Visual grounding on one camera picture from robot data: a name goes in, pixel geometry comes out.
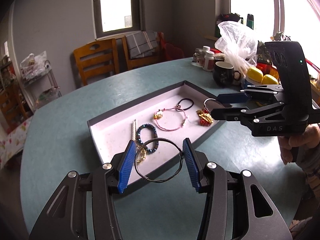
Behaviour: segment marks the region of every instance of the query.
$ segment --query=window sill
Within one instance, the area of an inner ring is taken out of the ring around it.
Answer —
[[[114,35],[109,35],[109,36],[97,38],[96,41],[109,40],[109,39],[121,39],[122,37],[124,37],[126,35],[129,35],[129,34],[132,34],[132,33],[138,33],[138,32],[141,32],[141,31],[118,33],[118,34],[114,34]]]

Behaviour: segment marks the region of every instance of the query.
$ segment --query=glass jar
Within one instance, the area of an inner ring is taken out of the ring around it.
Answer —
[[[201,67],[204,66],[204,56],[206,51],[209,51],[210,47],[203,46],[202,49],[196,49],[195,53],[193,54],[193,61],[198,63]]]

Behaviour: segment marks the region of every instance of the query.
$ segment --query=pink string bracelet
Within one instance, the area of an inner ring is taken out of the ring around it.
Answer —
[[[175,129],[166,129],[166,128],[161,127],[161,126],[159,125],[159,123],[158,123],[158,119],[160,119],[161,117],[163,117],[162,113],[163,113],[164,111],[170,111],[170,110],[179,110],[180,112],[183,112],[183,114],[184,114],[183,123],[182,123],[181,126],[179,126],[178,128],[175,128]],[[163,130],[163,131],[171,132],[171,131],[176,131],[176,130],[179,130],[180,128],[182,128],[182,127],[186,124],[186,121],[187,121],[188,117],[187,117],[187,115],[186,115],[186,112],[185,112],[183,109],[181,109],[181,108],[179,108],[179,107],[173,107],[173,108],[169,108],[169,109],[165,109],[165,108],[162,109],[162,110],[159,109],[159,110],[156,111],[155,114],[153,115],[153,119],[155,119],[156,125],[157,125],[157,127],[158,127],[159,129],[161,129],[161,130]]]

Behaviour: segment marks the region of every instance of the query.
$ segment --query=plaid cloth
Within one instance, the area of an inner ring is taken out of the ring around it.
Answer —
[[[142,58],[152,56],[158,46],[156,32],[138,32],[127,35],[128,50],[130,58]]]

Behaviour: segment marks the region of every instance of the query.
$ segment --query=yellow container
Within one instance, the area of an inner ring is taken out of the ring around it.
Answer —
[[[261,81],[261,85],[278,85],[278,84],[279,84],[278,80],[269,74],[264,75]]]
[[[263,73],[256,67],[250,67],[244,79],[244,88],[248,85],[260,85],[263,78]]]

